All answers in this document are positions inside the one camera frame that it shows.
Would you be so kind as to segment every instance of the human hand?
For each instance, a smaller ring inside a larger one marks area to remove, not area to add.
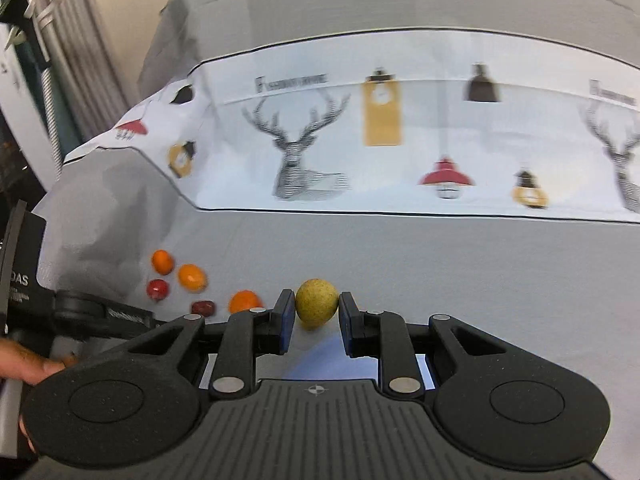
[[[35,352],[25,348],[11,339],[0,339],[0,378],[15,379],[35,386],[49,376],[64,370],[77,362],[74,355],[63,358],[62,361],[39,356]],[[27,436],[22,417],[20,417],[20,430]],[[33,452],[33,444],[27,437],[29,447]]]

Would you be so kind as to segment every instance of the brown bell print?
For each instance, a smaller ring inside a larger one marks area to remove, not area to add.
[[[500,95],[497,85],[489,79],[486,65],[476,63],[474,70],[476,71],[476,75],[469,81],[466,100],[476,103],[499,103]]]

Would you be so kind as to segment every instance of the orange fruit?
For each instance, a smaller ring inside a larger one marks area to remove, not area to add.
[[[207,288],[207,275],[193,264],[186,264],[178,270],[178,281],[189,292],[202,292]]]
[[[151,256],[151,265],[158,274],[166,276],[174,270],[174,259],[167,251],[159,250]]]
[[[249,310],[262,306],[262,300],[252,290],[241,290],[236,292],[229,301],[229,312],[235,314],[241,310]]]

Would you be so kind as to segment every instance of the yellow fruit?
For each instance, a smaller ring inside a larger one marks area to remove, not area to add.
[[[296,293],[296,312],[302,325],[313,330],[329,321],[338,310],[338,291],[325,280],[306,280]]]

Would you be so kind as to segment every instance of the red fruit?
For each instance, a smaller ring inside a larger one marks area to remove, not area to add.
[[[191,303],[191,313],[204,317],[213,316],[216,313],[216,304],[209,300],[194,301]]]
[[[151,280],[146,286],[146,294],[154,301],[164,300],[169,295],[169,284],[165,280]]]

